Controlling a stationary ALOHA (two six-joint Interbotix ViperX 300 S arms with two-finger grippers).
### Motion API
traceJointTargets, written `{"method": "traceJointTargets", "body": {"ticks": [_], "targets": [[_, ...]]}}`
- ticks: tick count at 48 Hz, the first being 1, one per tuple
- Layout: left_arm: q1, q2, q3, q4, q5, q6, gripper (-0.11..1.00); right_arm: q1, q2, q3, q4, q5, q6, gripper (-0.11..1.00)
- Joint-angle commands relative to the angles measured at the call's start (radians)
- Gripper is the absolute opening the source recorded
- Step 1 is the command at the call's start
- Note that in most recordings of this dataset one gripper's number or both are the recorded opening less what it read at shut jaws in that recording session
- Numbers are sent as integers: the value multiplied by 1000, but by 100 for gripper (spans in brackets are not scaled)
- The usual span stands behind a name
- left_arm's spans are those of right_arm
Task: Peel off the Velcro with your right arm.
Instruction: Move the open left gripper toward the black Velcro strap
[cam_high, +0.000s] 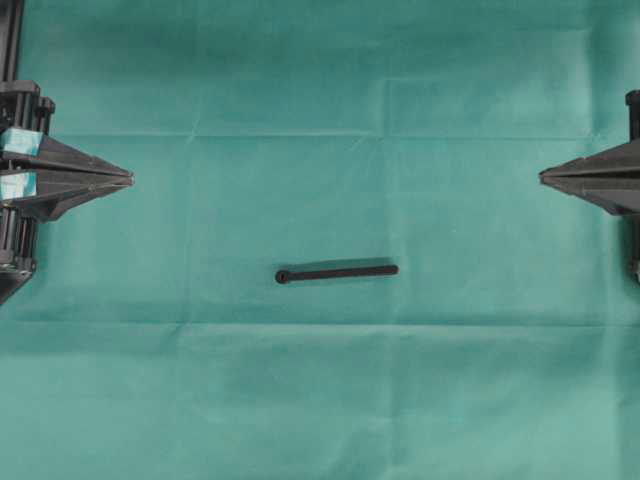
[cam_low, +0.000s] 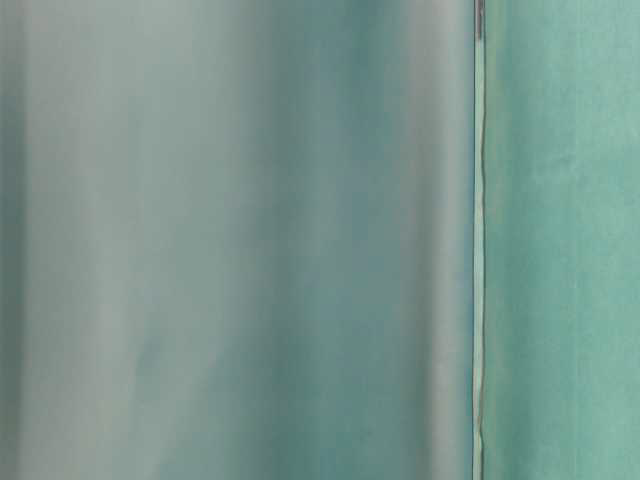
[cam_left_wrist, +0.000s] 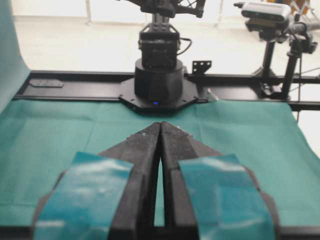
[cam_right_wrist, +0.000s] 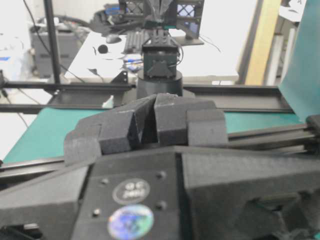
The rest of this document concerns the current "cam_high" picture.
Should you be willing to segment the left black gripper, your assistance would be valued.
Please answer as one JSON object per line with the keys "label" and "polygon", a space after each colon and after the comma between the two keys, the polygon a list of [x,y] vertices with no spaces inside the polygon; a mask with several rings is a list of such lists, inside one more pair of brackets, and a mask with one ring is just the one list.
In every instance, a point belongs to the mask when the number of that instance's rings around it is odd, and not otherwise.
{"label": "left black gripper", "polygon": [[40,96],[37,85],[1,84],[3,272],[35,269],[38,221],[56,221],[134,184],[132,172],[46,135],[54,112],[55,104]]}

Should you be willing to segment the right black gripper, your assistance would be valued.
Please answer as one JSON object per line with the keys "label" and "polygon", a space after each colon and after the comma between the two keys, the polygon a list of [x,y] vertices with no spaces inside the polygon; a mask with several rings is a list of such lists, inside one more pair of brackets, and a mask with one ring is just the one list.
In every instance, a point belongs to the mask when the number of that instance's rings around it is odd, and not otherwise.
{"label": "right black gripper", "polygon": [[[540,183],[594,204],[611,215],[638,216],[639,180],[613,177],[639,173],[639,99],[639,90],[632,90],[625,97],[630,142],[543,170],[539,173]],[[631,220],[631,232],[631,271],[639,281],[638,217]]]}

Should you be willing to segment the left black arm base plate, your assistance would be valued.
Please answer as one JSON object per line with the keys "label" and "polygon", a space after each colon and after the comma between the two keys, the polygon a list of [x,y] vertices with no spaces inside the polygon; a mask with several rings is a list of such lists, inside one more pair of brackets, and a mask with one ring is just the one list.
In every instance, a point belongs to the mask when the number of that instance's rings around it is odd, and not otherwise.
{"label": "left black arm base plate", "polygon": [[29,270],[2,270],[0,273],[0,304],[6,303],[33,276]]}

